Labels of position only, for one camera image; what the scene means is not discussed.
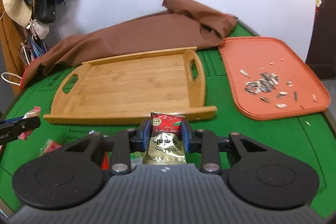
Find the pink rice cake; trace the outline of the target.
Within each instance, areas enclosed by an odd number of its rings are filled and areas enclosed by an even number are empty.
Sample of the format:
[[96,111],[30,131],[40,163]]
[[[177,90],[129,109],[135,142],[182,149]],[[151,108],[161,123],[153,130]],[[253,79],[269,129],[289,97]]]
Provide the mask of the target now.
[[32,110],[26,112],[26,114],[23,116],[23,119],[20,120],[20,135],[18,136],[19,139],[27,140],[33,131],[39,128],[41,125],[40,113],[40,106],[35,106]]

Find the green candy wrapper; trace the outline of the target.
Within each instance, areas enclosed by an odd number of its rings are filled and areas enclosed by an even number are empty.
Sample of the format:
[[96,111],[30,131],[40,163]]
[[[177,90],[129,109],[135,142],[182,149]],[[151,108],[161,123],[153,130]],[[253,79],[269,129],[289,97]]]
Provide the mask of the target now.
[[134,152],[130,154],[131,165],[138,165],[142,163],[144,153],[143,152]]

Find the red snack bar wrapper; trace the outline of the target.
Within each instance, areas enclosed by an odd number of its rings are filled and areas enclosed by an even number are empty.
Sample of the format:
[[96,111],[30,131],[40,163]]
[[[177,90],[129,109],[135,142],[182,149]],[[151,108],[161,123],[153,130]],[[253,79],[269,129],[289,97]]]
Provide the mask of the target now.
[[104,159],[103,159],[102,164],[101,164],[101,169],[102,170],[109,170],[109,165],[110,165],[110,160],[109,160],[108,153],[106,152],[104,154]]

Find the red gold fruit candy packet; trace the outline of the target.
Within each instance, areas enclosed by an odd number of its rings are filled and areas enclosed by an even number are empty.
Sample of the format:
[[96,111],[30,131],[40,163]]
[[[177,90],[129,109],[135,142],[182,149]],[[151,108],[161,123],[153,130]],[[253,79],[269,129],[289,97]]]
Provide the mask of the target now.
[[183,119],[182,115],[151,112],[151,135],[143,164],[186,164],[182,141]]

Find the pink red small snack pack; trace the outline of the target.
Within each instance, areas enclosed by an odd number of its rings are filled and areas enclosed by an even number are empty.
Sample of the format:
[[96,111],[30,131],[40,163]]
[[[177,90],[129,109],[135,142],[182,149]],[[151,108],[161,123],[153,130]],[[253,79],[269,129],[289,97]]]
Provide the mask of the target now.
[[47,153],[50,153],[56,149],[61,148],[62,145],[60,145],[59,143],[55,142],[52,139],[47,139],[45,145],[40,149],[40,153],[39,156],[43,156]]

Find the bamboo serving tray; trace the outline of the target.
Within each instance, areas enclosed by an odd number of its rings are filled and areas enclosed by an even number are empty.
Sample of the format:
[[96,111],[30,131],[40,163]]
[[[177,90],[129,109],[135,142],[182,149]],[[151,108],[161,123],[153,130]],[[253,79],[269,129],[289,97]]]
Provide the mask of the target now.
[[212,119],[206,78],[195,47],[83,62],[61,83],[44,119],[52,124],[140,124],[151,111],[190,121]]

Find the pile of sunflower seeds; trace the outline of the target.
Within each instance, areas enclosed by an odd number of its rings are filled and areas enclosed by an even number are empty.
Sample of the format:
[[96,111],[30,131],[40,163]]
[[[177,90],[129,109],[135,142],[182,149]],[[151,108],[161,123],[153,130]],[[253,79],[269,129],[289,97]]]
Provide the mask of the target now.
[[239,61],[230,73],[236,106],[248,114],[298,115],[315,111],[329,98],[321,81],[298,60],[257,62]]

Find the orange plastic tray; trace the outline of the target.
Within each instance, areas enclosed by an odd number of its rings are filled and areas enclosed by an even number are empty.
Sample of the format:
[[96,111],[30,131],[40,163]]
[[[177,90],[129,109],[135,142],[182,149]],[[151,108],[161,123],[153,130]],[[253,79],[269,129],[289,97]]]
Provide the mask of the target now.
[[246,117],[268,121],[325,111],[330,94],[284,42],[226,38],[219,46],[232,98]]

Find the small white pouch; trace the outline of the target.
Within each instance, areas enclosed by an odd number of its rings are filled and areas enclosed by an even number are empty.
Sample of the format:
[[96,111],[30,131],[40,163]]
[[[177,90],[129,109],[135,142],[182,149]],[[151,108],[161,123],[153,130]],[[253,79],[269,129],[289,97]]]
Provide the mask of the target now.
[[28,30],[31,30],[41,40],[45,39],[50,32],[50,27],[48,24],[38,21],[36,19],[30,20],[26,28]]

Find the brown cloth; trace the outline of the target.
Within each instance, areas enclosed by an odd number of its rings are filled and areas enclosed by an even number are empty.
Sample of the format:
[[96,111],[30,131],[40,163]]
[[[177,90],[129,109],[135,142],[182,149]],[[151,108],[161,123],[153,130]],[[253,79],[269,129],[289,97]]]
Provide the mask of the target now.
[[172,48],[218,46],[235,28],[237,20],[193,0],[163,0],[163,12],[146,15],[85,35],[63,39],[35,59],[23,73],[24,88],[54,67],[75,67],[84,61]]

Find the beige sun hat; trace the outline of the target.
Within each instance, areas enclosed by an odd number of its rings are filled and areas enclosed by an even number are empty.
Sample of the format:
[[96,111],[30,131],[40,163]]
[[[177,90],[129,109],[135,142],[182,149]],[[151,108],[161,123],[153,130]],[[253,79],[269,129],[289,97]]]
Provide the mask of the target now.
[[32,9],[24,0],[2,0],[8,17],[23,28],[29,25]]

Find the dark wooden door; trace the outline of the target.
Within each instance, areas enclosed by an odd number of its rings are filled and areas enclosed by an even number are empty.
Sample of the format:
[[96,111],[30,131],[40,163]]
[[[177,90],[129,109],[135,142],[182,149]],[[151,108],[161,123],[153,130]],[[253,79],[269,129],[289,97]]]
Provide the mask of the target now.
[[335,0],[316,0],[307,65],[322,80],[335,78]]

